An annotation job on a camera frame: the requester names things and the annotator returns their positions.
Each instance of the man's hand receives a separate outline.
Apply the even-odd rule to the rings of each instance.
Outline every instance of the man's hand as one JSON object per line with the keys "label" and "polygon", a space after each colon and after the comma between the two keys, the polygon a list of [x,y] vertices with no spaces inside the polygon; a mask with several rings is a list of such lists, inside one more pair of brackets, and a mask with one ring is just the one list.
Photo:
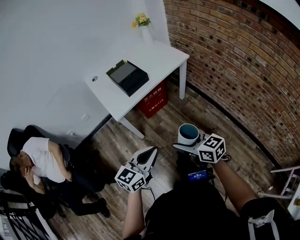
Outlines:
{"label": "man's hand", "polygon": [[65,172],[64,176],[69,182],[72,181],[72,173],[71,172],[68,172],[68,171]]}
{"label": "man's hand", "polygon": [[25,168],[25,175],[24,178],[28,182],[29,186],[33,187],[34,186],[34,181],[33,181],[33,172],[31,168]]}

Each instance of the red box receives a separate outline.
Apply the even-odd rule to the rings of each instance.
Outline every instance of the red box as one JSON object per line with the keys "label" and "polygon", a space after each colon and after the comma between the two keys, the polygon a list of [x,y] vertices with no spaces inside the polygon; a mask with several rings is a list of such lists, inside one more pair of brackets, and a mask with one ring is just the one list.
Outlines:
{"label": "red box", "polygon": [[147,118],[152,117],[159,109],[167,104],[168,96],[165,81],[152,89],[136,106]]}

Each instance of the person's arm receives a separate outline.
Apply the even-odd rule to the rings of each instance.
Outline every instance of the person's arm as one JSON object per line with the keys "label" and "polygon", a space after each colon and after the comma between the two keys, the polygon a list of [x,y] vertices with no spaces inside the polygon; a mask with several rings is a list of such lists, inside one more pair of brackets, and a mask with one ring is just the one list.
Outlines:
{"label": "person's arm", "polygon": [[45,191],[45,187],[42,183],[42,181],[39,182],[39,184],[35,184],[34,183],[34,180],[33,180],[33,172],[30,168],[26,168],[25,169],[25,175],[24,175],[24,178],[27,180],[29,186],[35,190],[37,193],[40,193],[40,194],[45,194],[46,191]]}
{"label": "person's arm", "polygon": [[259,198],[250,186],[226,162],[220,160],[216,164],[212,164],[212,167],[219,176],[230,201],[238,212],[240,212],[245,203]]}
{"label": "person's arm", "polygon": [[65,162],[64,162],[64,159],[62,157],[62,153],[61,153],[59,145],[49,141],[48,142],[48,149],[49,149],[50,152],[52,152],[55,160],[57,161],[57,164],[60,168],[60,172],[62,173],[62,175],[64,175],[64,177],[68,181],[72,181],[72,174],[66,170]]}
{"label": "person's arm", "polygon": [[141,189],[128,194],[127,212],[123,226],[123,239],[140,234],[145,228]]}

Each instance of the black pants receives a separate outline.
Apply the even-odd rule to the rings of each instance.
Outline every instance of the black pants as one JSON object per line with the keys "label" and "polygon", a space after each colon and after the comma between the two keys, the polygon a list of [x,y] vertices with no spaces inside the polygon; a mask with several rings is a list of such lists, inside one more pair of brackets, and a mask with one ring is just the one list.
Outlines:
{"label": "black pants", "polygon": [[71,210],[78,216],[95,214],[100,212],[101,208],[106,207],[104,201],[94,203],[83,203],[82,199],[88,192],[101,191],[105,185],[104,180],[96,179],[92,174],[86,176],[82,171],[72,171],[72,182],[65,180],[62,183],[56,183],[55,186],[60,191],[64,201]]}

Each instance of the white t-shirt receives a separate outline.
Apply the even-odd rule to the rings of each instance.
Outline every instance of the white t-shirt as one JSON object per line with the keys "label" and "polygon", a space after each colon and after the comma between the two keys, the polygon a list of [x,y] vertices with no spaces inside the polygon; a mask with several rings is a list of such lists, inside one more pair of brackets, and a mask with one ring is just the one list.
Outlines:
{"label": "white t-shirt", "polygon": [[31,137],[23,146],[22,151],[27,153],[33,164],[33,180],[39,184],[40,177],[47,177],[54,182],[63,182],[66,178],[60,172],[58,163],[48,149],[49,138]]}

